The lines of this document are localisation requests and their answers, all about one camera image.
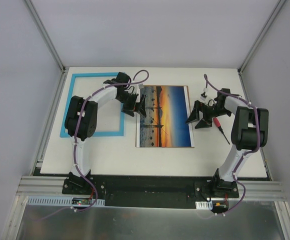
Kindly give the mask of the red handled screwdriver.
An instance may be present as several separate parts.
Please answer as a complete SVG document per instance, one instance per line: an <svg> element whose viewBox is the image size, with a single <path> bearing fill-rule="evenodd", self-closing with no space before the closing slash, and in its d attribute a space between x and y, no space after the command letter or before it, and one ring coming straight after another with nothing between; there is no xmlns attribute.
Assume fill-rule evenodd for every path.
<svg viewBox="0 0 290 240"><path fill-rule="evenodd" d="M226 137L226 135L225 135L225 133L224 133L224 130L223 130L223 128L222 128L222 126L221 126L221 124L220 124L218 118L217 118L217 117L214 117L212 120L213 120L214 125L217 127L217 129L218 129L218 130L221 132L221 134L224 136L224 138L225 138L225 140L227 141L227 143L230 145L231 143L230 143L230 141L228 140L228 138Z"/></svg>

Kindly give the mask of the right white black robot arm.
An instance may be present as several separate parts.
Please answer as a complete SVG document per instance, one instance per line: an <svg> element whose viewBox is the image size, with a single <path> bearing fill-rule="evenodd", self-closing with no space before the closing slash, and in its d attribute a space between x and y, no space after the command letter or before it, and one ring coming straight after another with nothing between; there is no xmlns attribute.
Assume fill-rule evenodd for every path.
<svg viewBox="0 0 290 240"><path fill-rule="evenodd" d="M234 115L229 154L221 167L217 168L211 181L197 182L196 191L201 198L238 198L237 176L247 159L266 145L268 140L269 111L253 107L230 89L222 88L216 98L205 93L194 102L186 124L196 123L196 129L207 129L220 116Z"/></svg>

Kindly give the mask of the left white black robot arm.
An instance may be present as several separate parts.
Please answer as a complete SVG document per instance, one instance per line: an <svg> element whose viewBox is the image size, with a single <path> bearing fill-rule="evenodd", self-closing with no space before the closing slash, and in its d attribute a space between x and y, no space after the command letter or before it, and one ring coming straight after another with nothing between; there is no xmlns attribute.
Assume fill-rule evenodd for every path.
<svg viewBox="0 0 290 240"><path fill-rule="evenodd" d="M72 144L72 160L68 176L63 182L63 194L96 193L91 182L90 138L97 128L98 110L112 100L122 104L121 112L134 117L135 114L146 117L144 94L140 94L143 80L136 81L124 72L113 79L103 82L103 86L87 98L77 95L70 99L64 120L64 128Z"/></svg>

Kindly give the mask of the blue wooden picture frame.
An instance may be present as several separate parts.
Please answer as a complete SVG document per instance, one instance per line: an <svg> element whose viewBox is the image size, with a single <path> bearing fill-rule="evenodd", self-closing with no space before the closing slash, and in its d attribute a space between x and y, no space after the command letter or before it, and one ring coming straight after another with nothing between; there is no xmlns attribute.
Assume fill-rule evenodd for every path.
<svg viewBox="0 0 290 240"><path fill-rule="evenodd" d="M101 77L112 77L115 78L118 75L118 72L95 72L95 73L73 73L71 75L70 83L69 83L69 90L67 94L65 110L63 114L61 129L59 136L61 138L69 138L70 136L67 133L65 128L65 119L67 116L68 108L70 105L71 98L73 96L73 91L75 87L76 80L78 78L101 78ZM93 134L93 137L122 137L124 135L124 128L125 128L125 115L121 111L119 112L119 129L118 131L96 131Z"/></svg>

